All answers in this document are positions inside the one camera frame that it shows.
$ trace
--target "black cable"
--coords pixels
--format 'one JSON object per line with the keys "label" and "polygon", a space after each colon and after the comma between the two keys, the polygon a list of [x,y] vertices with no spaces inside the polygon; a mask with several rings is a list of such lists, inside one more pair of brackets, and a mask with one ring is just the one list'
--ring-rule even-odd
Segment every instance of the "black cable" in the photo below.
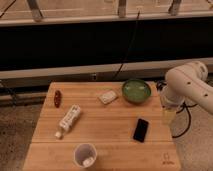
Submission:
{"label": "black cable", "polygon": [[165,81],[157,81],[156,82],[156,88],[158,91],[162,91],[163,87],[166,86],[166,82]]}
{"label": "black cable", "polygon": [[126,52],[126,55],[125,57],[123,58],[122,60],[122,63],[119,67],[119,69],[116,71],[115,75],[112,77],[112,80],[115,80],[118,76],[118,74],[121,72],[121,69],[123,68],[123,65],[124,63],[126,62],[127,58],[129,57],[129,54],[131,53],[132,51],[132,47],[134,45],[134,42],[135,42],[135,37],[136,37],[136,33],[137,33],[137,28],[138,28],[138,20],[140,18],[140,11],[138,12],[138,15],[137,15],[137,18],[136,18],[136,21],[135,21],[135,28],[134,28],[134,31],[133,31],[133,34],[132,34],[132,39],[129,43],[129,46],[128,46],[128,49],[127,49],[127,52]]}
{"label": "black cable", "polygon": [[173,135],[172,138],[179,138],[179,137],[183,136],[184,134],[186,134],[188,132],[188,130],[191,127],[191,113],[190,113],[190,111],[188,109],[188,106],[186,105],[185,102],[183,103],[183,109],[186,109],[187,114],[188,114],[188,118],[189,118],[188,119],[189,120],[188,121],[188,125],[187,125],[186,129],[181,134],[179,134],[179,135]]}
{"label": "black cable", "polygon": [[179,114],[179,113],[183,112],[184,109],[185,109],[185,108],[184,108],[183,106],[181,106],[181,109],[180,109],[179,111],[177,111],[176,114]]}
{"label": "black cable", "polygon": [[8,5],[7,8],[4,9],[4,11],[2,11],[2,14],[0,15],[0,18],[3,17],[3,15],[6,13],[6,11],[7,11],[15,2],[16,2],[16,0],[13,1],[10,5]]}
{"label": "black cable", "polygon": [[188,108],[192,108],[192,107],[195,107],[197,106],[197,103],[193,104],[193,105],[187,105]]}

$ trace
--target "bowl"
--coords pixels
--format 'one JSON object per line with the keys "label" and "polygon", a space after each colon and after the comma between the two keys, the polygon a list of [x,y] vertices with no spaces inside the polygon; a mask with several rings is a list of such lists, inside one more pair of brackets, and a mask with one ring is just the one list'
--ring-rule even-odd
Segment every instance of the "bowl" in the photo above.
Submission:
{"label": "bowl", "polygon": [[141,79],[129,79],[123,84],[122,93],[128,102],[140,104],[150,97],[151,88]]}

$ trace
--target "soap bar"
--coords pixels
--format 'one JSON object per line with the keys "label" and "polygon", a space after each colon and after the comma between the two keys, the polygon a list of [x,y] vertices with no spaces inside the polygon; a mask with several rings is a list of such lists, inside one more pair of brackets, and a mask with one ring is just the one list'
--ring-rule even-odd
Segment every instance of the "soap bar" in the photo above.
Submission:
{"label": "soap bar", "polygon": [[118,95],[112,90],[110,90],[110,91],[102,94],[101,96],[99,96],[99,99],[101,100],[101,102],[103,104],[109,104],[117,98],[118,98]]}

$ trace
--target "cup rim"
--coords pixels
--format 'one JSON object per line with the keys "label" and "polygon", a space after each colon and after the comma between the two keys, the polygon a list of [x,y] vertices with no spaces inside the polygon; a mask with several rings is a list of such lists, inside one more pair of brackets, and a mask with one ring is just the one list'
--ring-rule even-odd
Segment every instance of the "cup rim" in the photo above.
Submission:
{"label": "cup rim", "polygon": [[[76,160],[76,151],[77,151],[78,148],[79,148],[80,146],[82,146],[82,145],[89,145],[89,146],[91,146],[91,147],[94,149],[94,151],[95,151],[94,160],[93,160],[93,162],[92,162],[90,165],[88,165],[88,166],[80,165],[80,164],[77,162],[77,160]],[[97,150],[96,150],[94,144],[92,144],[92,143],[81,143],[81,144],[78,144],[78,146],[75,148],[75,151],[74,151],[74,154],[73,154],[73,155],[74,155],[74,162],[75,162],[75,164],[76,164],[77,166],[79,166],[79,167],[81,167],[81,168],[88,168],[88,167],[92,166],[92,165],[95,163],[98,153],[97,153]]]}

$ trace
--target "floor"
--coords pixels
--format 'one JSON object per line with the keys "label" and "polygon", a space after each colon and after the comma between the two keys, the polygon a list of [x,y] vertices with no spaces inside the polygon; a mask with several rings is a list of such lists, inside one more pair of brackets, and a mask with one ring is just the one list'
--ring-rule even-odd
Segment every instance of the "floor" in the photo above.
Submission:
{"label": "floor", "polygon": [[0,108],[0,171],[21,171],[42,105]]}
{"label": "floor", "polygon": [[[42,105],[0,108],[0,170],[21,171]],[[199,106],[190,108],[192,125],[174,139],[182,171],[213,171],[213,116]],[[187,113],[176,115],[173,135],[187,125]]]}

